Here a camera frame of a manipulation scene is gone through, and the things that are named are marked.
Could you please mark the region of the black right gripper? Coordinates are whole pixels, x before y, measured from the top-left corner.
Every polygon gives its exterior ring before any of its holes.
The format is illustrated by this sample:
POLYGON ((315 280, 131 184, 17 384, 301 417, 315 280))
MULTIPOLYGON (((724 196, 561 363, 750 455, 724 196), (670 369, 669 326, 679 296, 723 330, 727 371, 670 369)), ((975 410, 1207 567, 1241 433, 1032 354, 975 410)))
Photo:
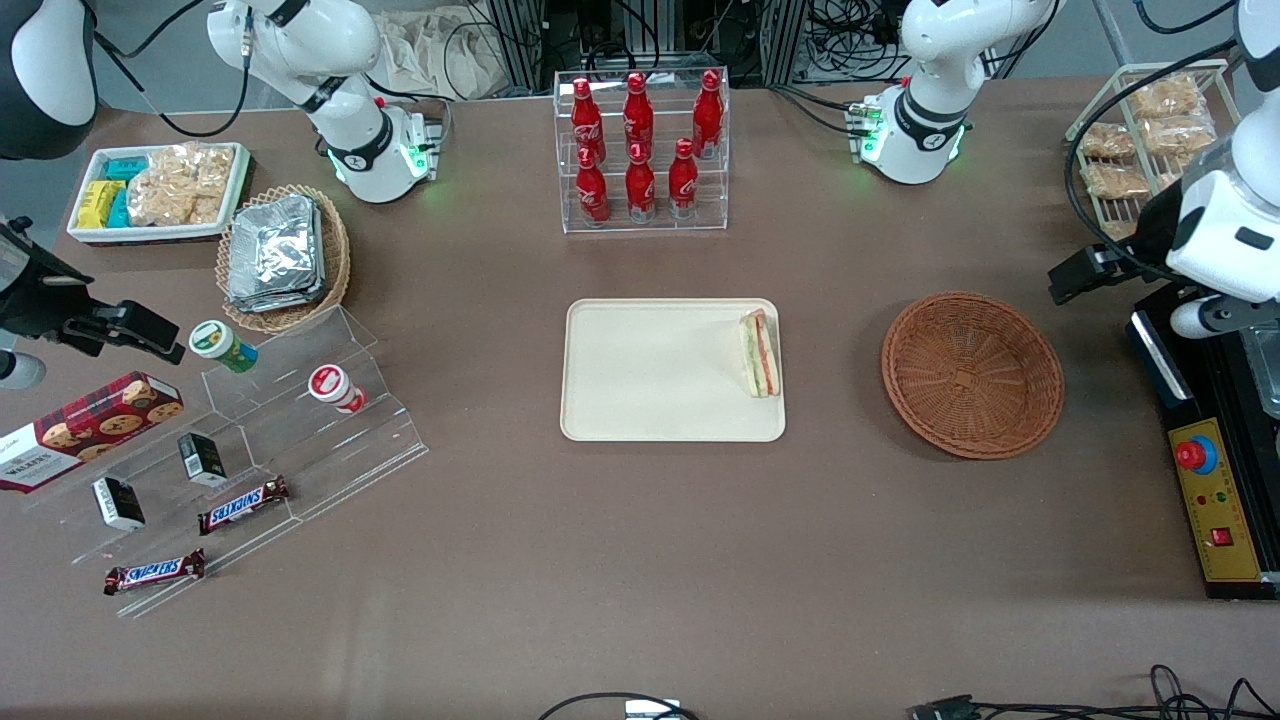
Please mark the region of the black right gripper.
POLYGON ((93 310, 88 283, 46 249, 29 241, 28 220, 3 222, 1 327, 26 338, 61 333, 61 343, 90 357, 108 346, 131 346, 168 364, 180 364, 180 328, 132 300, 116 310, 93 310))

